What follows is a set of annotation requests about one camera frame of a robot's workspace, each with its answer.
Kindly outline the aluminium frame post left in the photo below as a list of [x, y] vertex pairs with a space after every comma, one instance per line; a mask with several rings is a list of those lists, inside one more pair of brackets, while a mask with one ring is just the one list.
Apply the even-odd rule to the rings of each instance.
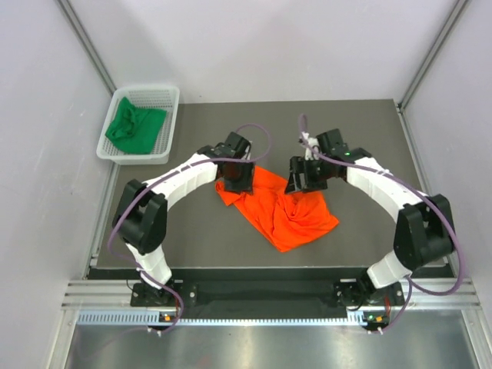
[[117, 89], [113, 78], [110, 76], [105, 63], [92, 42], [91, 37], [79, 18], [73, 4], [69, 0], [55, 0], [55, 3], [60, 8], [61, 13], [64, 15], [72, 31], [75, 33], [76, 38], [80, 42], [104, 87], [110, 95], [113, 95]]

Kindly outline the aluminium front rail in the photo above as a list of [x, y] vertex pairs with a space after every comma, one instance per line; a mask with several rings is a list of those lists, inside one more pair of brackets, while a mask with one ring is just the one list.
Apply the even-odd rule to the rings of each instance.
[[407, 281], [385, 288], [369, 298], [355, 291], [351, 280], [176, 281], [177, 300], [167, 291], [153, 292], [138, 281], [72, 281], [61, 306], [66, 310], [140, 309], [174, 312], [181, 304], [187, 316], [207, 314], [280, 317], [327, 316], [346, 309], [395, 312], [402, 307], [420, 311], [477, 310], [480, 302], [473, 284], [465, 281], [457, 292], [425, 294]]

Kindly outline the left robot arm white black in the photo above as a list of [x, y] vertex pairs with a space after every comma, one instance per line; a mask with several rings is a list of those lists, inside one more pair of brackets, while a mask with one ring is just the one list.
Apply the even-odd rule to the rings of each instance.
[[224, 142], [198, 149], [187, 161], [159, 177], [144, 182], [134, 179], [125, 185], [108, 246], [119, 237], [131, 252], [141, 278], [133, 290], [141, 299], [163, 305], [175, 293], [162, 247], [171, 208], [201, 186], [217, 180], [235, 194], [251, 193], [253, 173], [251, 143], [232, 132]]

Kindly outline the aluminium frame post right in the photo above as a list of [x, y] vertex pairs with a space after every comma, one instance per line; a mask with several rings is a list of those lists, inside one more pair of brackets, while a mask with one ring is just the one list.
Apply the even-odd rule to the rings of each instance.
[[453, 6], [444, 19], [444, 23], [439, 28], [439, 31], [432, 41], [429, 50], [420, 63], [416, 73], [414, 74], [414, 77], [411, 79], [411, 83], [405, 90], [405, 93], [403, 94], [401, 100], [396, 104], [397, 112], [401, 115], [409, 106], [413, 97], [417, 93], [417, 90], [424, 82], [425, 77], [437, 60], [437, 57], [445, 46], [454, 28], [457, 26], [457, 23], [460, 21], [462, 15], [465, 13], [469, 4], [470, 0], [454, 1]]

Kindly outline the green t shirt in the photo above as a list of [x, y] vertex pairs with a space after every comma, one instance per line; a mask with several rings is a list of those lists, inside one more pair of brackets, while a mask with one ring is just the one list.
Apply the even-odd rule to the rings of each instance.
[[123, 97], [105, 137], [125, 154], [148, 155], [153, 151], [166, 118], [165, 110], [139, 108]]

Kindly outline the white plastic basket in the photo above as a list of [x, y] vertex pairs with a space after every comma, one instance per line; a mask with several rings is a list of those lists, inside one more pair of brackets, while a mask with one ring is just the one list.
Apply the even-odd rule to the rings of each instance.
[[111, 98], [96, 154], [118, 165], [168, 162], [180, 90], [173, 85], [131, 85]]

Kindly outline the aluminium frame post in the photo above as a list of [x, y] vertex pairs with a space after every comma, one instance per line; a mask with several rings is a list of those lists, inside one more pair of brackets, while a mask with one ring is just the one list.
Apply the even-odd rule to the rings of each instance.
[[110, 95], [113, 95], [117, 89], [113, 78], [110, 76], [105, 63], [92, 42], [91, 37], [79, 18], [73, 4], [69, 0], [55, 0], [55, 3], [60, 8], [61, 13], [64, 15], [72, 31], [75, 33], [76, 38], [80, 42], [104, 87]]
[[411, 83], [405, 90], [405, 93], [403, 94], [401, 100], [396, 104], [397, 112], [401, 115], [409, 106], [413, 97], [417, 93], [417, 90], [424, 82], [425, 77], [437, 60], [437, 57], [445, 46], [454, 28], [457, 26], [457, 23], [460, 21], [462, 15], [465, 13], [469, 4], [470, 0], [454, 1], [453, 6], [444, 19], [444, 23], [439, 28], [439, 31], [432, 41], [429, 50], [420, 63], [416, 73], [414, 74], [414, 77], [411, 79]]

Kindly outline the orange t shirt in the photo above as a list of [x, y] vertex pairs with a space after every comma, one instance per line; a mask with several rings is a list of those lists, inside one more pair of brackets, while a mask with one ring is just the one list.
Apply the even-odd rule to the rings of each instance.
[[288, 252], [324, 237], [339, 220], [328, 210], [322, 193], [285, 194], [287, 183], [256, 167], [252, 194], [226, 191], [222, 180], [215, 182], [215, 190], [225, 205], [234, 205], [278, 251]]

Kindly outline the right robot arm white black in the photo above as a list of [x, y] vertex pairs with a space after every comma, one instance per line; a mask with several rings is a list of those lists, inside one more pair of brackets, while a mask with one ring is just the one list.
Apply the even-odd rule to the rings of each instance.
[[429, 196], [403, 183], [365, 149], [349, 148], [337, 129], [311, 136], [301, 128], [299, 143], [305, 153], [290, 160], [286, 194], [322, 191], [329, 179], [341, 178], [395, 223], [392, 250], [356, 279], [364, 302], [378, 303], [388, 286], [456, 251], [450, 202], [443, 195]]

